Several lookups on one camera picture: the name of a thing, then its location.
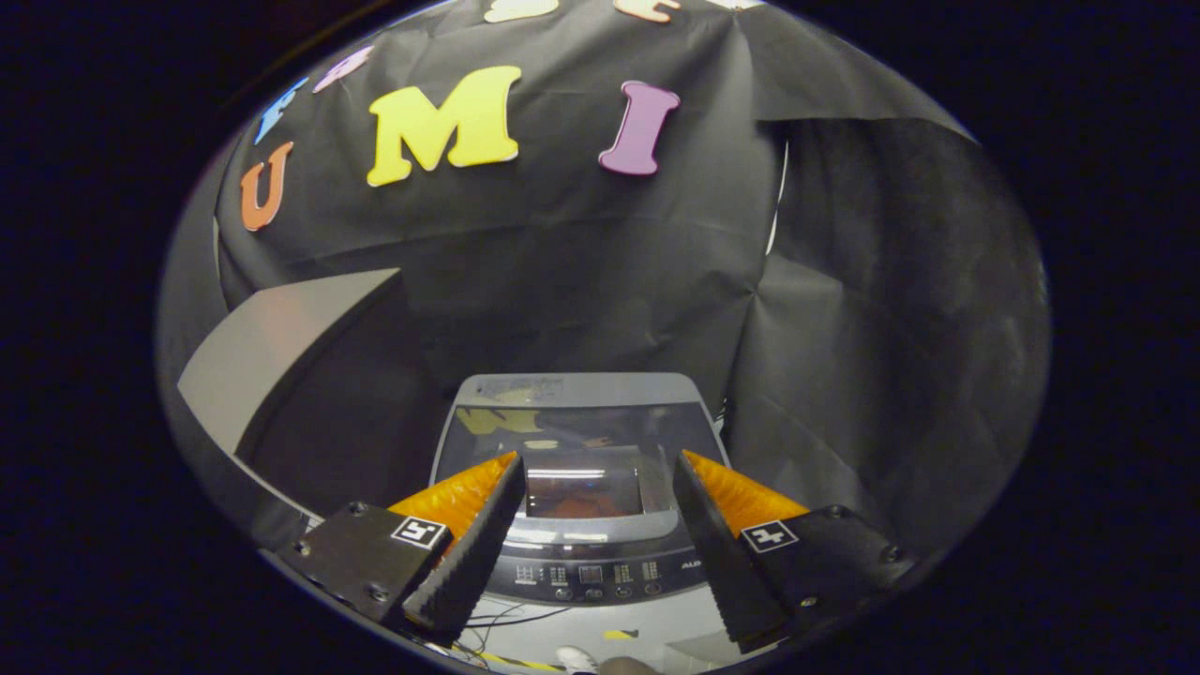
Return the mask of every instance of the cable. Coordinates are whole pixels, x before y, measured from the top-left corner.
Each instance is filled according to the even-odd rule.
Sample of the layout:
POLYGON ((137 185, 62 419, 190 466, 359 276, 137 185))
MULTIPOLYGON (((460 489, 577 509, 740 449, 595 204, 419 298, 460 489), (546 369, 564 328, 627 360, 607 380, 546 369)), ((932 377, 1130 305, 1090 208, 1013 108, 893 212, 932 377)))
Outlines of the cable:
POLYGON ((497 616, 496 619, 493 619, 493 620, 492 620, 492 625, 491 625, 491 626, 488 626, 488 627, 487 627, 487 631, 485 631, 485 632, 484 632, 484 639, 482 639, 482 640, 480 641, 480 644, 479 644, 479 651, 481 651, 481 652, 482 652, 482 651, 486 651, 486 650, 487 650, 487 639, 492 637, 492 627, 493 627, 493 626, 496 626, 496 622, 497 622, 497 621, 499 621, 499 619, 500 619, 502 616, 504 616, 505 614, 508 614, 508 613, 512 611, 514 609, 520 609, 520 608, 522 608, 522 607, 524 607, 524 603, 521 603, 521 604, 516 604, 516 605, 512 605, 512 607, 510 607, 509 609, 505 609, 504 611, 502 611, 502 613, 500 613, 500 616, 497 616))
MULTIPOLYGON (((556 611, 550 611, 550 613, 542 614, 541 616, 530 616, 529 619, 521 619, 518 621, 505 621, 504 623, 497 623, 496 621, 492 621, 492 623, 486 625, 486 628, 491 629, 493 627, 498 628, 498 627, 502 627, 502 626, 516 626, 517 623, 528 623, 530 621, 538 621, 539 619, 546 619, 547 616, 554 616, 556 614, 563 614, 564 611, 570 611, 570 610, 571 610, 571 608, 568 607, 568 608, 564 608, 564 609, 559 609, 559 610, 556 610, 556 611)), ((496 620, 498 621, 500 616, 503 616, 503 615, 498 615, 496 617, 496 620)), ((484 627, 485 626, 469 626, 469 625, 467 626, 467 628, 484 628, 484 627)))

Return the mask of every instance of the black wire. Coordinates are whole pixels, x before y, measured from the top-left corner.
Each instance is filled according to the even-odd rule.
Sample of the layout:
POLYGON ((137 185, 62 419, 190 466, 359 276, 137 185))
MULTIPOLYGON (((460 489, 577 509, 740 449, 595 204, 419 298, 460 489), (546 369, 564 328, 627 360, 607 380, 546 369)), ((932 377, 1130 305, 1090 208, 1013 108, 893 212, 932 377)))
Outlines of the black wire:
MULTIPOLYGON (((539 619, 546 619, 547 616, 554 616, 556 614, 563 614, 564 611, 569 611, 570 609, 571 608, 568 607, 568 608, 564 608, 564 609, 559 609, 557 611, 551 611, 551 613, 547 613, 547 614, 542 614, 541 616, 530 616, 529 619, 521 619, 518 621, 505 621, 504 623, 497 623, 493 620, 492 623, 486 625, 486 628, 491 629, 493 627, 500 627, 500 626, 516 626, 517 623, 528 623, 530 621, 538 621, 539 619)), ((496 620, 499 620, 500 616, 504 616, 504 615, 503 614, 498 615, 496 617, 496 620)), ((469 626, 469 625, 467 626, 467 628, 484 628, 484 627, 485 626, 469 626)))
MULTIPOLYGON (((482 639, 479 637, 479 632, 478 631, 473 629, 472 633, 475 634, 475 639, 476 640, 480 640, 480 643, 482 643, 482 639)), ((487 664, 487 659, 484 658, 484 653, 481 651, 475 651, 475 650, 468 647, 466 644, 463 644, 462 640, 456 641, 455 645, 457 645, 458 649, 461 649, 462 651, 467 652, 469 656, 473 656, 476 659, 479 659, 479 662, 484 664, 484 669, 485 670, 491 670, 492 669, 492 667, 487 664)))
MULTIPOLYGON (((509 609, 505 609, 504 611, 502 611, 500 616, 504 616, 505 614, 512 611, 514 609, 520 609, 522 607, 524 607, 524 603, 515 604, 515 605, 510 607, 509 609)), ((487 650, 487 639, 492 637, 492 627, 496 626, 496 622, 500 620, 500 616, 497 616, 496 619, 493 619, 491 626, 488 626, 487 631, 484 632, 484 640, 479 645, 479 651, 487 650)))

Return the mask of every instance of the shoe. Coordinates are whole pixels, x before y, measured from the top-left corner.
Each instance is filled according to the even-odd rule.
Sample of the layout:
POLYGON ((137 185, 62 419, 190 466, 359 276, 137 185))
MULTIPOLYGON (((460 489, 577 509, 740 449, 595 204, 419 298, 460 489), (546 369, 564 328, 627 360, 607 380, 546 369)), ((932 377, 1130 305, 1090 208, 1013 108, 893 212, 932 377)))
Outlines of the shoe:
POLYGON ((576 675, 580 673, 595 674, 600 669, 596 665, 594 658, 588 652, 581 650, 580 647, 563 646, 554 650, 554 655, 558 656, 558 661, 566 667, 566 675, 576 675))

